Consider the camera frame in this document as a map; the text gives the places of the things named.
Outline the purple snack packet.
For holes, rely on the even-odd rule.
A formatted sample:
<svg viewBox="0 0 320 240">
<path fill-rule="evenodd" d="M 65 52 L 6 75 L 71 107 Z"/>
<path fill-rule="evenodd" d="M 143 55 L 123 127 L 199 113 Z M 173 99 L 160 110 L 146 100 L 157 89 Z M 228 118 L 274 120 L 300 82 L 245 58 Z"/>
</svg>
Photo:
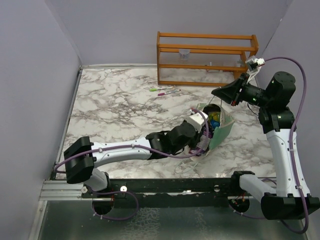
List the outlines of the purple snack packet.
<svg viewBox="0 0 320 240">
<path fill-rule="evenodd" d="M 199 157 L 205 154 L 209 150 L 209 144 L 213 138 L 213 129 L 209 125 L 208 129 L 204 126 L 201 130 L 201 133 L 198 135 L 195 140 L 196 145 L 190 146 L 188 153 L 190 155 L 197 153 L 196 156 Z"/>
</svg>

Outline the green paper bag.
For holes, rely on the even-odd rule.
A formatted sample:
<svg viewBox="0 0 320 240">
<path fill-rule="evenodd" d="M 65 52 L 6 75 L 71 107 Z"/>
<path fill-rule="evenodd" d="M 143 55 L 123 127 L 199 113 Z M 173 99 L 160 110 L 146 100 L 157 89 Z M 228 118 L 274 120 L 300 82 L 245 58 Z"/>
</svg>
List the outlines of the green paper bag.
<svg viewBox="0 0 320 240">
<path fill-rule="evenodd" d="M 212 128 L 213 137 L 210 141 L 208 151 L 201 156 L 192 156 L 188 159 L 182 159 L 174 168 L 174 173 L 178 175 L 186 174 L 192 171 L 200 160 L 207 157 L 214 149 L 216 149 L 230 134 L 234 118 L 223 107 L 222 103 L 215 104 L 212 101 L 209 103 L 199 103 L 196 106 L 197 109 L 208 115 L 208 126 L 211 126 L 209 120 L 210 112 L 220 112 L 220 127 Z"/>
</svg>

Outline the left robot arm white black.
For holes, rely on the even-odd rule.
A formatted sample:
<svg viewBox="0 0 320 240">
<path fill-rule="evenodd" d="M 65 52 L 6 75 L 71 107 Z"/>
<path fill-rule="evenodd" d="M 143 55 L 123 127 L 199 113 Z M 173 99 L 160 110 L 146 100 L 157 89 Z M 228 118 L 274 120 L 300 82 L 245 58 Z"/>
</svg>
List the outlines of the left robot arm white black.
<svg viewBox="0 0 320 240">
<path fill-rule="evenodd" d="M 83 183 L 97 196 L 106 197 L 111 190 L 110 179 L 99 167 L 129 160 L 181 159 L 180 151 L 186 146 L 196 146 L 201 134 L 205 134 L 205 143 L 209 142 L 208 130 L 207 120 L 201 123 L 184 120 L 172 130 L 124 142 L 99 143 L 91 141 L 89 136 L 80 137 L 63 153 L 66 181 Z"/>
</svg>

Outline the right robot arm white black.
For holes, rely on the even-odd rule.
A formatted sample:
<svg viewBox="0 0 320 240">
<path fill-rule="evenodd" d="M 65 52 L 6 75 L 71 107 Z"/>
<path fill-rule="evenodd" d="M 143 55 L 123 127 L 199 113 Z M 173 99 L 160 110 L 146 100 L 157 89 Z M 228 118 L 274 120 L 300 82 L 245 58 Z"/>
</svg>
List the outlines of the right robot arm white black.
<svg viewBox="0 0 320 240">
<path fill-rule="evenodd" d="M 247 102 L 259 108 L 258 120 L 271 147 L 276 173 L 272 188 L 251 171 L 235 171 L 229 189 L 240 196 L 244 192 L 260 202 L 268 220 L 301 220 L 320 207 L 304 180 L 296 144 L 295 117 L 288 103 L 296 90 L 295 78 L 284 71 L 276 72 L 266 89 L 247 82 L 249 75 L 240 77 L 211 93 L 225 103 L 236 106 Z"/>
</svg>

